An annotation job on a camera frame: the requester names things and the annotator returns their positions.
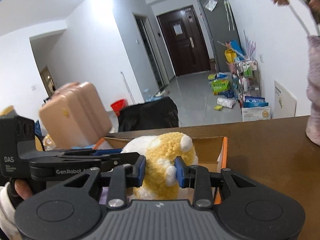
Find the suitcase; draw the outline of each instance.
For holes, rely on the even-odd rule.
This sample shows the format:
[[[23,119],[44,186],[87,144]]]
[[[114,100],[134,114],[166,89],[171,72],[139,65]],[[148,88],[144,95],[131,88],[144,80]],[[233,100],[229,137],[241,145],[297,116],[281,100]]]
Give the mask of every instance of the suitcase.
[[[94,85],[73,83],[57,90],[39,116],[60,149],[97,143],[112,128]]]

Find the tiled floor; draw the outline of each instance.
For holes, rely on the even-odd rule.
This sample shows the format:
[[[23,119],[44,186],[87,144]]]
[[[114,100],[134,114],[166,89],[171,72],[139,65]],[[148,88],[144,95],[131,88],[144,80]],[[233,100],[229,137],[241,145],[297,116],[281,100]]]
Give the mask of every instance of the tiled floor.
[[[208,83],[209,72],[174,78],[166,90],[178,107],[180,126],[242,122],[239,104],[232,109],[215,111],[218,96],[213,95]]]

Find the wooden table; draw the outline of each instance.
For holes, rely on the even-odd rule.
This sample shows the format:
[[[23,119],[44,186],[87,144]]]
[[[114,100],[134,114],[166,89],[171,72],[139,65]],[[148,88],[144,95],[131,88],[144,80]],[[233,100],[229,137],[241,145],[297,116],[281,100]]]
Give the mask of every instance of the wooden table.
[[[180,131],[191,137],[228,137],[227,166],[293,197],[305,209],[299,240],[320,239],[320,147],[305,134],[308,116],[116,133],[118,138]]]

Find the screw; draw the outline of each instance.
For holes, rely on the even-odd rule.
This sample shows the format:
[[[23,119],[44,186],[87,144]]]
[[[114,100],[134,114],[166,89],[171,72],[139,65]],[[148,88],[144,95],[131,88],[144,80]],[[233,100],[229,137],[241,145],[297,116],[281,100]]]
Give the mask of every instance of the screw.
[[[209,207],[211,205],[211,201],[209,199],[204,199],[204,198],[198,199],[196,201],[196,205],[198,207]]]
[[[119,198],[111,199],[108,202],[108,205],[110,207],[121,207],[121,206],[123,206],[123,204],[124,204],[124,201],[122,199],[119,199]]]

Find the yellow plush toy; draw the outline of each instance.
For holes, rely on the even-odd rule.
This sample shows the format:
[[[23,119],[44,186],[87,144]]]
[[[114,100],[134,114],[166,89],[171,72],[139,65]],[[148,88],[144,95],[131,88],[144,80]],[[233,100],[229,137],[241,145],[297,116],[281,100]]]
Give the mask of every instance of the yellow plush toy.
[[[185,198],[179,188],[174,160],[181,156],[187,166],[198,163],[192,139],[179,132],[159,136],[142,136],[129,142],[123,149],[146,157],[146,172],[142,187],[134,188],[134,197],[147,200]]]

